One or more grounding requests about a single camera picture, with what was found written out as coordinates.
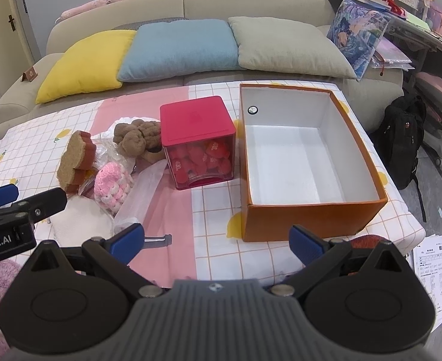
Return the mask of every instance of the pink and white yarn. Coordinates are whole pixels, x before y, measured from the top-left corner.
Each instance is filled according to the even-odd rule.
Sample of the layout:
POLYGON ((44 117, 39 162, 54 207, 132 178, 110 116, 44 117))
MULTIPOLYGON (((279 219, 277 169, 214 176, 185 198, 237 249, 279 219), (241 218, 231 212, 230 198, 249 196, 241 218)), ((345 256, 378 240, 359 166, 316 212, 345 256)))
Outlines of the pink and white yarn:
POLYGON ((133 187, 134 181, 125 167, 108 162, 96 175, 94 200, 100 207, 116 214, 133 187))

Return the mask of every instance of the orange box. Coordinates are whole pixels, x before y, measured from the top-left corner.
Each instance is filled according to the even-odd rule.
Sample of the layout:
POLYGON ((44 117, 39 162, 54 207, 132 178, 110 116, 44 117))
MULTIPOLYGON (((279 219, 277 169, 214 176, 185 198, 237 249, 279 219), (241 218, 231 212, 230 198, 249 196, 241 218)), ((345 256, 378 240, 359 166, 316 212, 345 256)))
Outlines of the orange box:
POLYGON ((355 235, 388 201, 342 103, 328 89, 239 87, 242 239, 355 235))

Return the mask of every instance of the yellow pillow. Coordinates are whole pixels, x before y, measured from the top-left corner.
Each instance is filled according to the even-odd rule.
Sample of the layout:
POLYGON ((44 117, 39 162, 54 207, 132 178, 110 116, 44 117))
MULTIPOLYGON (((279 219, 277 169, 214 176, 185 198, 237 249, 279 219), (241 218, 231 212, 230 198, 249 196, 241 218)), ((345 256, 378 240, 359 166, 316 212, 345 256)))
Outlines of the yellow pillow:
POLYGON ((120 88, 117 73, 135 35, 134 30, 103 31, 73 44, 41 84, 36 104, 120 88))

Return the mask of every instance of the pillow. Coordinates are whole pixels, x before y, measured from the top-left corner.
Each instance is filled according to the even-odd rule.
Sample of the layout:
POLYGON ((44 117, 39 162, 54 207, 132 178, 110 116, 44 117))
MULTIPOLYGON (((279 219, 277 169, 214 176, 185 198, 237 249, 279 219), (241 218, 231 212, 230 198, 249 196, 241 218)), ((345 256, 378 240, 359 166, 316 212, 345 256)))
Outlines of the pillow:
POLYGON ((179 20, 139 28, 117 75, 142 82, 239 69, 238 47, 223 20, 179 20))
POLYGON ((121 87, 117 72, 135 35, 130 30, 103 31, 73 44, 47 75, 36 103, 121 87))
POLYGON ((337 47, 310 24, 274 17, 230 17, 228 22, 243 68, 356 78, 337 47))
POLYGON ((361 80, 390 19, 378 12, 343 0, 328 31, 330 39, 351 64, 361 80))
POLYGON ((177 20, 188 20, 185 17, 164 17, 164 19, 156 19, 156 20, 146 20, 146 21, 136 21, 136 23, 123 24, 122 26, 117 26, 113 28, 113 30, 138 30, 139 27, 145 24, 152 23, 171 23, 172 21, 177 20))

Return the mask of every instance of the sofa backrest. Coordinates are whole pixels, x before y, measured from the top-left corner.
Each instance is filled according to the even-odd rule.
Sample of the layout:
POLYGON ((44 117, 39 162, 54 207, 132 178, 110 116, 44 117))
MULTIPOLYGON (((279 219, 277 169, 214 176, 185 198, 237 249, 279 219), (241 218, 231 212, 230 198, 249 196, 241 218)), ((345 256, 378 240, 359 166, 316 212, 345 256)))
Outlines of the sofa backrest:
POLYGON ((227 20, 232 16, 278 17, 318 27, 331 24, 334 11, 328 0, 122 0, 56 24, 46 54, 64 53, 81 39, 137 21, 165 17, 227 20))
POLYGON ((81 39, 123 24, 183 16, 183 0, 121 0, 56 24, 49 34, 46 54, 63 53, 81 39))
POLYGON ((222 19, 232 16, 278 17, 309 23, 331 24, 334 11, 328 0, 184 0, 188 19, 222 19))

